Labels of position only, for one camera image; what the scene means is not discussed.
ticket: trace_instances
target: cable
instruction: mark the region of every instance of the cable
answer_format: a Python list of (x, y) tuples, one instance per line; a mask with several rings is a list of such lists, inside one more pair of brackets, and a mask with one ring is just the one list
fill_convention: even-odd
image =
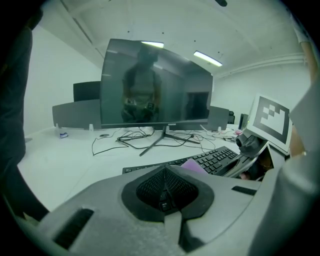
[(96, 153), (96, 154), (94, 153), (94, 143), (95, 143), (96, 141), (102, 140), (102, 139), (106, 139), (106, 138), (112, 138), (112, 137), (115, 135), (115, 133), (118, 132), (118, 131), (120, 131), (121, 129), (122, 129), (122, 128), (119, 128), (118, 130), (115, 130), (115, 131), (112, 133), (111, 136), (102, 137), (102, 138), (95, 138), (94, 141), (92, 142), (92, 145), (91, 145), (92, 155), (95, 156), (95, 155), (99, 154), (99, 153)]
[(116, 130), (111, 136), (108, 136), (108, 137), (102, 137), (102, 138), (95, 138), (92, 145), (91, 145), (91, 151), (92, 151), (92, 156), (96, 156), (100, 153), (103, 153), (103, 152), (106, 152), (106, 151), (109, 151), (109, 150), (113, 150), (113, 149), (120, 149), (120, 148), (128, 148), (129, 146), (135, 148), (134, 146), (132, 146), (131, 144), (127, 143), (126, 141), (131, 141), (131, 140), (136, 140), (136, 139), (141, 139), (141, 138), (146, 138), (146, 137), (151, 137), (154, 133), (155, 133), (155, 130), (153, 130), (152, 134), (146, 134), (143, 130), (140, 129), (139, 127), (139, 130), (140, 131), (132, 131), (132, 130), (129, 130), (127, 131), (125, 134), (123, 134), (122, 136), (118, 137), (115, 141), (116, 142), (119, 142), (121, 144), (123, 144), (124, 146), (116, 146), (116, 147), (112, 147), (112, 148), (108, 148), (106, 150), (103, 150), (103, 151), (100, 151), (100, 152), (97, 152), (97, 153), (94, 153), (94, 143), (97, 141), (97, 140), (101, 140), (101, 139), (106, 139), (106, 138), (111, 138), (113, 137), (113, 135), (120, 131), (122, 128)]
[[(130, 143), (125, 142), (125, 141), (118, 141), (118, 142), (120, 142), (120, 143), (122, 143), (122, 144), (124, 144), (124, 145), (130, 146), (130, 147), (132, 147), (132, 148), (134, 148), (134, 149), (136, 149), (136, 150), (144, 150), (144, 149), (147, 149), (147, 148), (149, 147), (149, 146), (136, 147), (136, 146), (131, 145)], [(186, 142), (187, 142), (187, 141), (184, 141), (182, 144), (179, 144), (179, 145), (157, 144), (157, 145), (154, 145), (154, 147), (172, 147), (172, 148), (177, 148), (177, 147), (183, 146)]]
[[(188, 134), (188, 133), (176, 132), (173, 136), (175, 136), (176, 134), (184, 134), (184, 135), (185, 135), (185, 134)], [(195, 148), (195, 149), (201, 149), (203, 153), (205, 153), (204, 150), (215, 150), (215, 149), (216, 149), (216, 145), (215, 145), (213, 142), (211, 142), (211, 141), (214, 141), (215, 139), (206, 138), (206, 137), (203, 137), (203, 136), (200, 135), (200, 134), (194, 134), (194, 133), (192, 133), (191, 136), (197, 138), (197, 140), (198, 140), (199, 143), (200, 143), (200, 146), (189, 146), (189, 145), (185, 145), (185, 143), (183, 143), (183, 144), (180, 143), (180, 142), (179, 142), (178, 140), (176, 140), (176, 139), (174, 139), (174, 140), (175, 140), (177, 143), (179, 143), (179, 144), (181, 144), (181, 145), (183, 145), (183, 146), (185, 146), (185, 147)], [(210, 143), (212, 143), (212, 144), (214, 145), (214, 149), (202, 147), (201, 142), (202, 142), (204, 139), (206, 139), (206, 140), (208, 140)]]

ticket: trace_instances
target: white desk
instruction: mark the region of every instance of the white desk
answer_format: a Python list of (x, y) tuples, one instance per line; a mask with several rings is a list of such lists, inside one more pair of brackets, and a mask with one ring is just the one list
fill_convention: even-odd
[[(228, 124), (228, 127), (236, 129), (237, 125)], [(101, 134), (112, 135), (116, 130), (118, 129), (97, 131), (66, 129), (65, 131), (69, 136), (60, 139), (57, 137), (53, 127), (28, 136), (32, 140), (26, 143), (26, 154), (18, 164), (18, 167), (30, 189), (49, 211), (52, 211), (89, 185), (121, 175), (124, 167), (162, 163), (190, 157), (202, 152), (200, 148), (185, 146), (156, 146), (145, 155), (139, 156), (142, 149), (137, 150), (128, 147), (113, 149), (93, 156), (91, 146), (95, 137), (98, 138)], [(115, 142), (115, 140), (128, 130), (138, 131), (138, 128), (123, 128), (111, 138), (97, 140), (93, 145), (94, 152), (121, 147), (122, 144)], [(227, 129), (227, 132), (225, 136), (235, 136), (230, 129)], [(206, 132), (199, 134), (206, 137)], [(152, 137), (136, 139), (129, 143), (136, 147), (146, 147), (160, 135), (161, 132), (156, 131)], [(215, 146), (207, 140), (203, 140), (201, 144), (203, 148), (207, 149), (226, 146), (236, 153), (240, 152), (235, 143), (226, 142), (222, 139), (216, 139), (212, 142)], [(163, 139), (159, 144), (178, 145), (176, 141), (170, 138)], [(186, 143), (186, 145), (200, 146), (193, 143)]]

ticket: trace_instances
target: black keyboard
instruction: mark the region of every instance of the black keyboard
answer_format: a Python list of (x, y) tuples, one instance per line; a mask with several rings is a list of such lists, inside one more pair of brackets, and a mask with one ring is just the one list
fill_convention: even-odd
[[(169, 162), (161, 162), (150, 165), (136, 166), (136, 167), (126, 167), (122, 169), (122, 174), (127, 174), (133, 171), (141, 170), (153, 166), (161, 165), (172, 165), (172, 166), (181, 166), (188, 159), (194, 159), (203, 169), (206, 170), (208, 174), (211, 175), (224, 175), (228, 170), (226, 166), (232, 162), (232, 160), (237, 156), (235, 152), (227, 148), (226, 146), (219, 147), (215, 150), (211, 150), (202, 154), (197, 154), (194, 156), (181, 158), (178, 160), (173, 160)], [(158, 207), (165, 215), (170, 215), (178, 211), (178, 208), (173, 201), (172, 197), (165, 187), (162, 195), (160, 197), (160, 203)]]
[(226, 173), (227, 166), (238, 155), (226, 146), (219, 147), (215, 150), (211, 150), (202, 154), (181, 158), (169, 162), (154, 163), (143, 166), (125, 167), (122, 169), (122, 174), (130, 173), (144, 168), (162, 165), (181, 166), (188, 159), (194, 159), (208, 174), (222, 176)]

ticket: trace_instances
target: ceiling light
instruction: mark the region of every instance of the ceiling light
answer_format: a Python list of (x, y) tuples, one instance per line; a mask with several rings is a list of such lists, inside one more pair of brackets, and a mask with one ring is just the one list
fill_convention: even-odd
[(115, 50), (106, 50), (108, 53), (117, 54), (118, 52)]
[(218, 67), (221, 67), (221, 66), (222, 66), (222, 64), (221, 64), (219, 61), (217, 61), (217, 60), (215, 60), (214, 58), (211, 58), (211, 57), (209, 57), (209, 56), (207, 56), (207, 55), (205, 55), (205, 54), (203, 54), (203, 53), (201, 53), (201, 52), (199, 52), (199, 51), (196, 51), (193, 55), (194, 55), (194, 56), (197, 56), (197, 57), (199, 57), (199, 58), (201, 58), (201, 59), (203, 59), (203, 60), (205, 60), (205, 61), (207, 61), (207, 62), (210, 62), (210, 63), (212, 63), (213, 65), (216, 65), (216, 66), (218, 66)]
[(153, 64), (153, 66), (154, 66), (155, 68), (158, 68), (158, 69), (160, 69), (160, 70), (163, 70), (163, 67), (162, 67), (162, 66), (159, 66), (159, 65), (157, 65), (157, 64)]
[(144, 43), (144, 44), (147, 44), (147, 45), (151, 45), (151, 46), (155, 46), (155, 47), (159, 47), (159, 48), (163, 48), (165, 46), (165, 44), (162, 43), (162, 42), (141, 41), (141, 43)]

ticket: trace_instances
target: monitor stand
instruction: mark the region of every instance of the monitor stand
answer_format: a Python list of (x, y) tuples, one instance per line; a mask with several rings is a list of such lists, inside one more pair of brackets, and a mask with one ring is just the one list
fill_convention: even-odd
[(163, 138), (171, 138), (171, 139), (174, 139), (174, 140), (179, 140), (179, 141), (183, 141), (183, 142), (191, 142), (191, 143), (194, 143), (194, 144), (200, 144), (200, 142), (198, 141), (193, 141), (193, 140), (190, 140), (190, 139), (185, 139), (185, 138), (180, 138), (180, 137), (177, 137), (177, 136), (173, 136), (173, 135), (169, 135), (169, 134), (166, 134), (166, 129), (167, 129), (167, 126), (164, 126), (163, 129), (162, 129), (162, 134), (160, 136), (160, 138), (158, 138), (154, 143), (152, 143), (149, 147), (147, 147), (139, 156), (142, 157), (145, 153), (147, 153), (152, 147), (154, 147), (159, 141), (161, 141)]

